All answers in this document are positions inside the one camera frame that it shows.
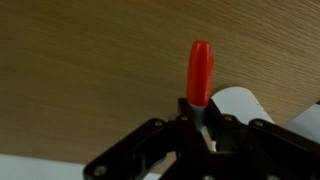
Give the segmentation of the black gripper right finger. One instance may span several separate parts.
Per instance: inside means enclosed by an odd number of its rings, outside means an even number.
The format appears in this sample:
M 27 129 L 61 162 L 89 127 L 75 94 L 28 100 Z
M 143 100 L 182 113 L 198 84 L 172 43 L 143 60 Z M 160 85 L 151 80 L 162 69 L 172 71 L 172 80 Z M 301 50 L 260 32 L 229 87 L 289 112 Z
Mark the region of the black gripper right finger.
M 218 152 L 237 155 L 247 180 L 320 180 L 320 145 L 265 119 L 242 123 L 213 100 L 206 127 Z

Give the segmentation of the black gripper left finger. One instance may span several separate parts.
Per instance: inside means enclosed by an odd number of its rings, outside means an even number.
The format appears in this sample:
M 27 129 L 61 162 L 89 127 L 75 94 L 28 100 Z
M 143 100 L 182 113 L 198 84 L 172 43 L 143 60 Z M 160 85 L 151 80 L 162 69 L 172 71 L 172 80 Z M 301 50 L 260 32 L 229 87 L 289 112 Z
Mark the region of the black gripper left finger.
M 84 180 L 142 180 L 169 152 L 182 154 L 183 128 L 194 130 L 191 105 L 178 99 L 174 120 L 152 118 L 88 163 Z

